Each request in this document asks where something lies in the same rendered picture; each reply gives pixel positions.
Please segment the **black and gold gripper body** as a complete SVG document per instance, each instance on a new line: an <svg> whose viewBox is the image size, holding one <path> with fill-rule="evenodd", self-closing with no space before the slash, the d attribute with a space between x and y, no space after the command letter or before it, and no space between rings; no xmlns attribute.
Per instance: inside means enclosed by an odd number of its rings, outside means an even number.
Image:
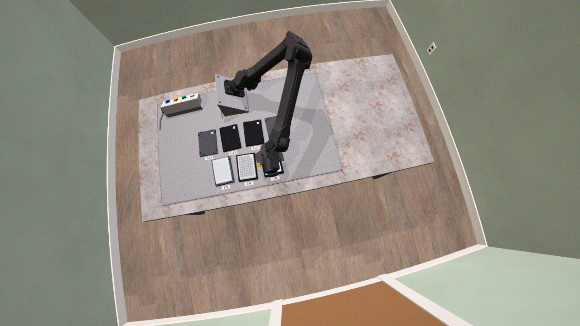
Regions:
<svg viewBox="0 0 580 326"><path fill-rule="evenodd" d="M284 161L284 157L283 157L283 153L282 152L279 152L279 156L280 156L280 159L278 159L278 161L279 162ZM256 157L257 163L260 162L260 165L262 165L263 164L263 161L262 161L262 157L261 157L261 151L258 151L255 154L255 157Z"/></svg>

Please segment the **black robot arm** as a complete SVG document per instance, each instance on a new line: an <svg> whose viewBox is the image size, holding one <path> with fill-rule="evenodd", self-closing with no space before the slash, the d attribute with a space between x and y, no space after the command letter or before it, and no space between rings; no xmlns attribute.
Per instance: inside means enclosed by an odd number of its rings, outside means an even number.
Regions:
<svg viewBox="0 0 580 326"><path fill-rule="evenodd" d="M310 69L312 57L311 50L303 39L288 31L284 40L254 66L247 70L239 70L232 81L224 81L226 94L243 98L245 87L248 91L254 90L258 83L261 82L261 76L283 59L288 61L287 76L277 119L269 136L269 142L261 146L264 173L269 174L269 177L278 175L278 170L280 169L279 152L288 150L290 125L300 83L305 69Z"/></svg>

